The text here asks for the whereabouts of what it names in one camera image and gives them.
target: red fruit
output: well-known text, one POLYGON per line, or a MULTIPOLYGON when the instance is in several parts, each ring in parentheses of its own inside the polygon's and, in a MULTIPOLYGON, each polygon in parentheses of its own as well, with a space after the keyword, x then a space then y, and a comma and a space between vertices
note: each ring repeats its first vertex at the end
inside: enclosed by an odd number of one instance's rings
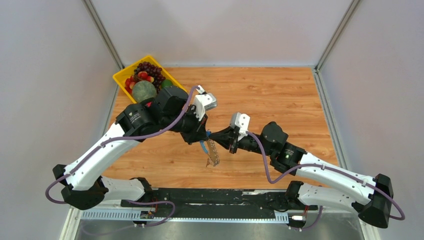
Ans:
POLYGON ((129 88, 132 90, 132 89, 134 88, 134 85, 136 85, 136 82, 135 82, 135 81, 132 81, 132 82, 129 84, 129 88))
POLYGON ((155 78, 152 77, 152 76, 147 76, 147 78, 146 78, 146 81, 149 81, 151 83, 153 83, 154 80, 155 80, 155 78))
POLYGON ((147 72, 141 71, 141 72, 138 73, 137 76, 141 79, 146 79, 149 75, 147 74, 147 72))
POLYGON ((133 94, 133 90, 132 90, 129 86, 126 86, 126 87, 125 87, 125 90, 126 90, 129 94, 133 94))
POLYGON ((125 87, 129 87, 130 86, 130 83, 131 83, 131 79, 127 78, 125 80, 125 87))

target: cable clip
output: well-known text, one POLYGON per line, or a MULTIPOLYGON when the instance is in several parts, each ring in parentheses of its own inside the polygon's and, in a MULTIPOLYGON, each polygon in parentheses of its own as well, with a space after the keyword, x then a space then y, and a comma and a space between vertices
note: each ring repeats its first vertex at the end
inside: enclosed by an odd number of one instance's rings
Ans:
POLYGON ((368 180, 365 178, 364 180, 362 180, 362 187, 365 187, 367 185, 368 180))

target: wire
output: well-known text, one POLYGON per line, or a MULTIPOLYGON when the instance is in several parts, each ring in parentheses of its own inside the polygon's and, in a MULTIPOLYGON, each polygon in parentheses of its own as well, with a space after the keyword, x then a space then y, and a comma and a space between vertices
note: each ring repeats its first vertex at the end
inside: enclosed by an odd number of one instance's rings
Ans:
MULTIPOLYGON (((164 224, 175 213, 175 208, 176 208, 175 204, 173 202, 171 202, 171 201, 153 201, 153 202, 138 202, 138 201, 131 201, 131 200, 126 200, 126 201, 129 202, 129 203, 131 203, 131 204, 142 205, 142 206, 152 205, 152 204, 156 204, 156 207, 158 206, 158 204, 170 204, 170 205, 172 205, 172 211, 171 211, 171 213, 167 217, 165 217, 164 219, 162 219, 162 220, 160 220, 158 222, 155 222, 155 223, 151 223, 151 224, 137 224, 136 225, 137 227, 154 227, 154 226, 158 226, 158 225, 164 224)), ((100 237, 100 236, 114 234, 114 233, 120 232, 122 230, 134 228, 134 224, 128 225, 128 226, 124 226, 124 227, 118 228, 116 230, 109 231, 109 232, 104 232, 104 233, 91 233, 91 232, 86 231, 84 229, 84 227, 85 226, 83 226, 81 228, 81 231, 84 234, 89 235, 89 236, 100 237)))
POLYGON ((317 225, 318 220, 320 220, 322 214, 323 214, 323 206, 319 206, 318 216, 316 216, 315 221, 313 221, 313 223, 311 225, 309 225, 307 227, 291 227, 291 228, 294 229, 294 230, 297 230, 299 232, 309 230, 309 229, 315 227, 315 225, 317 225))
POLYGON ((74 174, 79 168, 81 168, 81 166, 83 164, 85 164, 98 150, 100 150, 101 148, 104 148, 106 146, 106 144, 114 142, 114 141, 119 141, 119 140, 143 140, 143 139, 148 139, 148 138, 153 138, 156 136, 159 136, 161 134, 163 134, 164 132, 170 130, 173 126, 175 126, 178 121, 183 117, 184 113, 187 111, 187 109, 189 108, 189 104, 190 101, 192 99, 193 96, 193 92, 198 89, 198 86, 194 86, 191 88, 190 93, 188 94, 188 99, 185 102, 184 106, 182 107, 181 112, 179 113, 179 115, 175 118, 175 120, 173 122, 171 122, 171 124, 169 124, 167 127, 165 127, 164 129, 152 133, 152 134, 147 134, 147 135, 143 135, 143 136, 119 136, 119 137, 113 137, 110 138, 102 143, 100 143, 100 145, 96 146, 91 152, 89 152, 72 170, 69 171, 68 174, 65 174, 61 177, 59 177, 58 179, 56 179, 56 181, 52 182, 47 189, 45 190, 45 197, 52 203, 55 204, 67 204, 64 201, 59 201, 56 200, 54 198, 52 198, 50 196, 50 189, 52 189, 56 184, 58 184, 60 181, 66 179, 67 177, 71 176, 72 174, 74 174))
MULTIPOLYGON (((270 184, 275 184, 276 182, 278 182, 279 180, 281 180, 282 178, 284 178, 285 176, 287 176, 289 173, 293 172, 294 170, 300 169, 300 168, 304 168, 304 167, 321 168, 321 167, 323 167, 322 164, 316 164, 316 163, 299 164, 299 165, 296 165, 296 166, 290 168, 289 170, 285 171, 283 174, 281 174, 275 180, 271 180, 270 171, 268 169, 268 163, 267 163, 267 155, 265 154, 264 146, 262 145, 261 141, 259 140, 259 138, 255 134, 253 134, 250 131, 247 131, 246 133, 249 136, 251 136, 257 142, 257 144, 259 145, 260 152, 262 153, 263 165, 265 167, 266 178, 268 179, 268 182, 270 184)), ((374 191, 376 191, 379 194, 383 195, 397 209, 397 211, 399 212, 400 216, 390 215, 389 217, 391 219, 395 219, 395 220, 399 220, 399 221, 405 220, 405 213, 401 209, 401 207, 398 205, 398 203, 393 198, 391 198, 389 195, 387 195, 384 191, 382 191, 381 189, 379 189, 378 187, 373 186, 373 185, 371 185, 371 184, 369 184, 367 182, 364 182, 362 179, 359 179, 359 178, 357 178, 355 176, 352 176, 352 175, 350 175, 350 174, 348 174, 348 173, 346 173, 346 172, 344 172, 342 170, 339 170, 339 169, 336 169, 336 168, 333 168, 333 167, 325 166, 325 170, 330 170, 330 171, 336 172, 336 173, 341 174, 341 175, 343 175, 345 177, 348 177, 348 178, 350 178, 350 179, 352 179, 352 180, 354 180, 354 181, 356 181, 356 182, 358 182, 360 184, 364 184, 365 183, 365 186, 367 186, 369 188, 372 188, 374 191)))

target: grapes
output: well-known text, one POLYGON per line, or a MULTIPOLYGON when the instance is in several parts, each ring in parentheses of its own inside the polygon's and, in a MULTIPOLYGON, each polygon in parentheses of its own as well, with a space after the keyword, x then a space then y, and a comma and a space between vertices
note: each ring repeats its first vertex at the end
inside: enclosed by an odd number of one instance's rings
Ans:
POLYGON ((156 92, 159 93, 162 82, 166 79, 162 75, 162 68, 151 64, 148 61, 140 62, 137 68, 134 70, 134 76, 137 77, 139 72, 146 72, 147 75, 154 78, 152 84, 156 88, 156 92))

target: gray wall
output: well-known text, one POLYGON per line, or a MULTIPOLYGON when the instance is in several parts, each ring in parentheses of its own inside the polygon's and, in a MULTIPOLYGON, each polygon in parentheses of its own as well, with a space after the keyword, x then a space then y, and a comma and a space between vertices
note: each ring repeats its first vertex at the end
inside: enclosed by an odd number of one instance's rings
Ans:
POLYGON ((92 0, 124 62, 314 65, 351 0, 92 0))
POLYGON ((423 13, 422 0, 362 1, 322 70, 349 167, 389 175, 405 211, 383 240, 424 235, 423 13))
POLYGON ((0 23, 0 239, 56 240, 51 169, 102 133, 117 68, 79 0, 1 1, 0 23))

